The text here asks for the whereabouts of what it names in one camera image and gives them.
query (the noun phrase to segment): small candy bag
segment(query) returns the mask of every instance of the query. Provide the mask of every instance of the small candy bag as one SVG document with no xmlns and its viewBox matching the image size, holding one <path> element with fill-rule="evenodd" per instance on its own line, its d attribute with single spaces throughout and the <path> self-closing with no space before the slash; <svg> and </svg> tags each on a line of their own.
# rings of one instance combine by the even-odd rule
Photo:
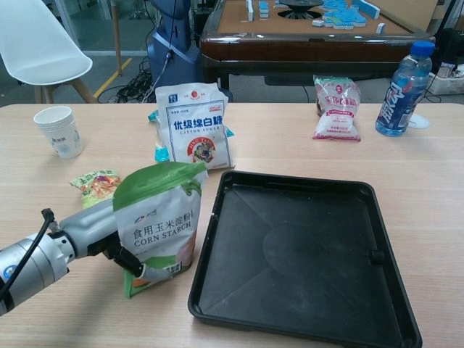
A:
<svg viewBox="0 0 464 348">
<path fill-rule="evenodd" d="M 95 170 L 70 181 L 71 186 L 82 192 L 83 208 L 112 198 L 120 183 L 121 178 L 115 170 Z"/>
</svg>

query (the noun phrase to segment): plastic bottle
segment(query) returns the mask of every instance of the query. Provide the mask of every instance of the plastic bottle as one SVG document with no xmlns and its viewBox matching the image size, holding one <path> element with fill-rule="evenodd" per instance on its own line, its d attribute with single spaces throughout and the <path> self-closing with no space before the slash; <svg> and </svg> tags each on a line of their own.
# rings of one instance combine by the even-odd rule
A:
<svg viewBox="0 0 464 348">
<path fill-rule="evenodd" d="M 431 54 L 435 45 L 429 41 L 416 41 L 410 54 L 399 64 L 391 78 L 384 103 L 377 117 L 376 130 L 386 136 L 401 136 L 414 113 L 415 106 L 427 89 L 431 72 Z"/>
</svg>

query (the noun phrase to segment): floor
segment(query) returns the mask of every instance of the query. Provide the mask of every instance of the floor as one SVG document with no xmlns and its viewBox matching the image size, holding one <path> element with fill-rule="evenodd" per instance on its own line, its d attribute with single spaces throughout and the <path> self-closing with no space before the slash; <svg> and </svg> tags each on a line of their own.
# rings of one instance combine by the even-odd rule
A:
<svg viewBox="0 0 464 348">
<path fill-rule="evenodd" d="M 138 74 L 138 65 L 143 57 L 132 57 L 130 64 L 124 69 L 123 76 L 117 77 L 109 88 L 123 86 Z M 92 57 L 94 66 L 91 71 L 83 76 L 83 81 L 92 93 L 97 91 L 100 86 L 116 71 L 114 57 Z M 303 87 L 283 87 L 266 86 L 264 78 L 257 76 L 231 76 L 231 92 L 235 102 L 250 103 L 306 103 L 315 102 L 315 88 L 307 87 L 308 97 Z M 357 81 L 361 90 L 361 102 L 381 103 L 385 97 L 385 91 L 389 86 L 386 78 L 375 80 Z M 108 90 L 100 96 L 101 102 L 108 102 L 117 92 L 118 88 Z M 444 103 L 464 104 L 464 95 L 441 96 Z M 60 86 L 54 92 L 54 100 L 57 104 L 82 103 L 82 99 L 70 86 Z M 6 72 L 3 62 L 0 62 L 0 107 L 8 104 L 27 104 L 34 103 L 33 87 L 28 85 L 20 86 L 17 81 L 11 78 Z"/>
<path fill-rule="evenodd" d="M 54 1 L 46 0 L 46 2 L 52 8 L 55 17 L 58 17 L 57 5 Z M 65 8 L 70 14 L 70 26 L 82 50 L 114 51 L 114 33 L 109 7 L 105 14 L 98 3 L 90 0 L 65 0 Z M 157 21 L 154 7 L 142 0 L 117 1 L 116 5 L 122 50 L 145 51 L 145 36 L 154 26 L 145 12 L 145 6 L 153 21 Z"/>
</svg>

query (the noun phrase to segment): blue robot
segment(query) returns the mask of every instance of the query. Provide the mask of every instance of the blue robot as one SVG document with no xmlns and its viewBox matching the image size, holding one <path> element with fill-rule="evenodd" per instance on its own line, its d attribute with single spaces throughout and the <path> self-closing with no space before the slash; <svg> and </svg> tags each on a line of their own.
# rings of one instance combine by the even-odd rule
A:
<svg viewBox="0 0 464 348">
<path fill-rule="evenodd" d="M 152 35 L 148 58 L 156 87 L 202 82 L 200 50 L 192 45 L 189 10 L 191 0 L 150 0 L 162 13 Z"/>
</svg>

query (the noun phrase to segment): logo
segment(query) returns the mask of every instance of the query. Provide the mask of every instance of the logo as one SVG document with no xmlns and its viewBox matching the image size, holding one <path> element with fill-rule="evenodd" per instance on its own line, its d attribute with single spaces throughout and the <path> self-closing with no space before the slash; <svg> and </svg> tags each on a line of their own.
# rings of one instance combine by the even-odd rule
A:
<svg viewBox="0 0 464 348">
<path fill-rule="evenodd" d="M 190 97 L 192 99 L 198 99 L 200 97 L 200 95 L 198 94 L 197 91 L 193 90 L 191 93 L 190 93 Z"/>
<path fill-rule="evenodd" d="M 210 107 L 210 112 L 214 112 L 214 111 L 220 111 L 222 108 L 220 107 L 220 105 L 215 105 L 213 107 Z"/>
<path fill-rule="evenodd" d="M 145 218 L 145 215 L 139 216 L 138 218 L 135 219 L 133 223 L 140 223 L 144 218 Z"/>
<path fill-rule="evenodd" d="M 5 279 L 9 279 L 9 277 L 12 276 L 13 272 L 15 271 L 16 269 L 16 265 L 10 265 L 8 266 L 7 268 L 4 269 L 3 271 L 3 277 Z"/>
<path fill-rule="evenodd" d="M 156 214 L 157 214 L 157 210 L 156 209 L 152 210 L 147 215 L 142 215 L 142 216 L 139 216 L 138 218 L 136 218 L 133 223 L 140 223 L 141 221 L 144 220 L 144 218 L 147 218 L 149 216 L 153 216 L 153 215 L 156 215 Z"/>
<path fill-rule="evenodd" d="M 171 94 L 168 98 L 169 98 L 169 104 L 177 103 L 177 94 Z"/>
<path fill-rule="evenodd" d="M 385 121 L 389 123 L 392 120 L 397 102 L 404 97 L 405 95 L 403 94 L 402 88 L 395 82 L 391 82 L 390 89 L 386 92 L 386 98 L 380 111 Z"/>
<path fill-rule="evenodd" d="M 211 139 L 200 136 L 190 142 L 187 147 L 187 155 L 192 156 L 192 162 L 210 163 L 213 159 L 212 153 L 216 150 L 215 143 Z"/>
</svg>

